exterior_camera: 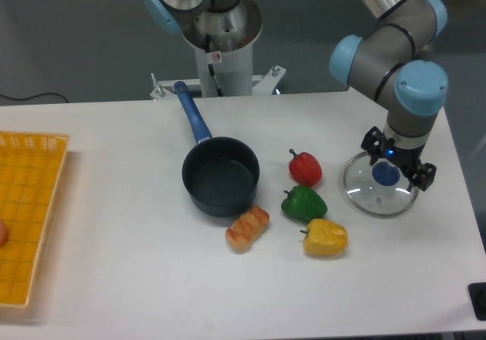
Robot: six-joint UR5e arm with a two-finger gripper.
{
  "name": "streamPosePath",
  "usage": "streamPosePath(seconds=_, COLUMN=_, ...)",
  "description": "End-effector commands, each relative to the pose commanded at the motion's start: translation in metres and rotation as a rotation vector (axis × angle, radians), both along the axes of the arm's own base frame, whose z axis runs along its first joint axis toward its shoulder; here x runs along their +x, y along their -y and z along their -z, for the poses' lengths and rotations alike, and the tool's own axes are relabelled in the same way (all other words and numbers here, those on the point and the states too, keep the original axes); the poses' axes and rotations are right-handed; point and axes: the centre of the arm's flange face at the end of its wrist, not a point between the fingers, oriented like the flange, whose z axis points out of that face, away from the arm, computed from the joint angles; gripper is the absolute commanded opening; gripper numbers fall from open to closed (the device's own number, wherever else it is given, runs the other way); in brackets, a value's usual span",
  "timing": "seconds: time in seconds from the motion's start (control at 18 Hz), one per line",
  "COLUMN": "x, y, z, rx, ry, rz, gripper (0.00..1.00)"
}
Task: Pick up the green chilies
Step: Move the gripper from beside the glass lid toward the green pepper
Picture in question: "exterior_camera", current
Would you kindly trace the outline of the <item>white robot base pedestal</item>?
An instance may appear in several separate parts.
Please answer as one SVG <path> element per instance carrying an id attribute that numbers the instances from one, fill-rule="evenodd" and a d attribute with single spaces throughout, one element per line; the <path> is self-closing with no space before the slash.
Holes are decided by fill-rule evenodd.
<path id="1" fill-rule="evenodd" d="M 240 0 L 230 11 L 206 11 L 181 28 L 194 50 L 199 90 L 203 97 L 269 96 L 275 93 L 286 69 L 273 65 L 254 74 L 254 44 L 263 19 L 253 0 Z"/>

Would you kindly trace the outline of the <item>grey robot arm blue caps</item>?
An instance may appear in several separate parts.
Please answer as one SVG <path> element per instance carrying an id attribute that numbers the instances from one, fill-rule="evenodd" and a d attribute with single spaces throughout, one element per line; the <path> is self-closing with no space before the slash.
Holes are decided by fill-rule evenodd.
<path id="1" fill-rule="evenodd" d="M 194 50 L 200 89 L 209 96 L 250 96 L 271 91 L 270 78 L 253 74 L 253 44 L 262 29 L 252 0 L 143 0 L 157 24 L 180 33 Z M 383 130 L 361 144 L 370 161 L 395 165 L 410 187 L 427 190 L 436 168 L 421 161 L 448 90 L 435 63 L 417 59 L 447 24 L 441 0 L 362 0 L 379 22 L 367 39 L 343 38 L 330 56 L 330 73 L 388 112 Z"/>

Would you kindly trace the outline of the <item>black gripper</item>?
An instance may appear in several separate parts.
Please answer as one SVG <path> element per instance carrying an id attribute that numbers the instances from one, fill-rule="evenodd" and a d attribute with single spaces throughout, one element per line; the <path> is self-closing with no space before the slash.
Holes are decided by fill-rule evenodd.
<path id="1" fill-rule="evenodd" d="M 401 169 L 408 180 L 407 191 L 414 187 L 426 191 L 433 183 L 437 167 L 431 163 L 422 163 L 420 156 L 426 136 L 405 137 L 399 134 L 387 136 L 378 127 L 372 127 L 364 136 L 361 148 L 368 154 L 370 165 L 387 160 Z"/>

